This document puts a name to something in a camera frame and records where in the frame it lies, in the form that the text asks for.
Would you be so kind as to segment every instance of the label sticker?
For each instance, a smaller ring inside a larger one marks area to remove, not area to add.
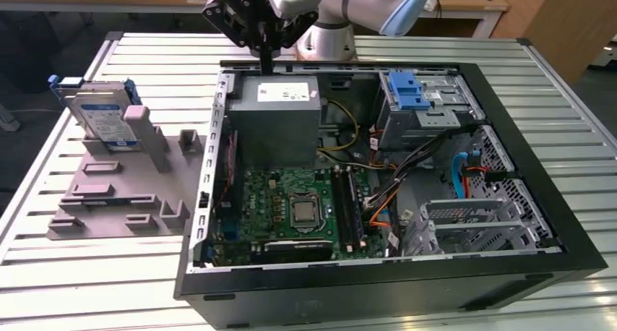
[[[434,93],[424,93],[424,97],[425,98],[437,98],[437,99],[441,99],[441,95],[438,92],[434,92]]]
[[[394,248],[398,249],[398,237],[396,237],[396,234],[393,232],[390,232],[388,235],[388,242],[392,244]]]
[[[374,137],[370,137],[368,142],[370,144],[370,149],[372,150],[378,150],[378,139],[376,139]]]
[[[101,141],[117,147],[137,144],[119,105],[81,105],[81,114]]]
[[[257,86],[258,102],[309,101],[308,83],[261,83]]]

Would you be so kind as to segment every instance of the ram slot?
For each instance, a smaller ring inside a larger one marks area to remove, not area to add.
[[[361,217],[361,209],[360,209],[360,201],[357,200],[356,195],[356,181],[354,181],[354,174],[349,170],[346,172],[346,183],[349,184],[349,195],[350,195],[350,222],[353,227],[353,235],[354,235],[354,249],[357,247],[365,246],[364,239],[364,227],[362,227],[362,217]]]
[[[354,225],[357,202],[352,192],[353,184],[350,184],[349,173],[333,170],[330,173],[330,182],[340,250],[352,252],[360,247],[360,237]]]

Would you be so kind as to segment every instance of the motherboard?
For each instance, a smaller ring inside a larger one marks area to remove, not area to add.
[[[365,170],[246,170],[242,184],[241,217],[233,226],[221,226],[236,235],[225,241],[220,265],[249,265],[256,251],[288,251],[298,243],[313,246],[292,250],[300,256],[320,249],[326,259],[382,256],[381,232],[364,232],[361,201],[370,193]]]

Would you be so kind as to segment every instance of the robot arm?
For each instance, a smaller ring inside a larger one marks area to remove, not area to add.
[[[210,0],[202,14],[238,47],[249,47],[250,54],[260,58],[261,73],[272,74],[272,59],[281,54],[281,48],[293,46],[302,35],[305,37],[300,42],[298,52],[312,54],[306,59],[349,59],[354,52],[349,21],[382,35],[400,36],[412,28],[425,2],[426,0]],[[330,53],[337,49],[344,49],[345,53]]]
[[[321,0],[210,0],[202,14],[238,47],[260,58],[272,74],[272,58],[290,48],[317,20]]]

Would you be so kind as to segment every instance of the aluminum table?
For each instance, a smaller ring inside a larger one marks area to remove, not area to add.
[[[358,37],[357,54],[361,60],[480,65],[609,268],[501,310],[294,329],[616,329],[617,143],[537,51],[516,40]],[[294,56],[284,51],[281,58]],[[197,129],[204,134],[222,59],[252,57],[221,35],[111,33],[85,78],[129,76],[163,131]],[[5,323],[0,328],[206,330],[197,313],[172,298],[179,236],[45,238],[47,224],[85,152],[79,141],[83,135],[64,111],[0,219],[0,323]]]

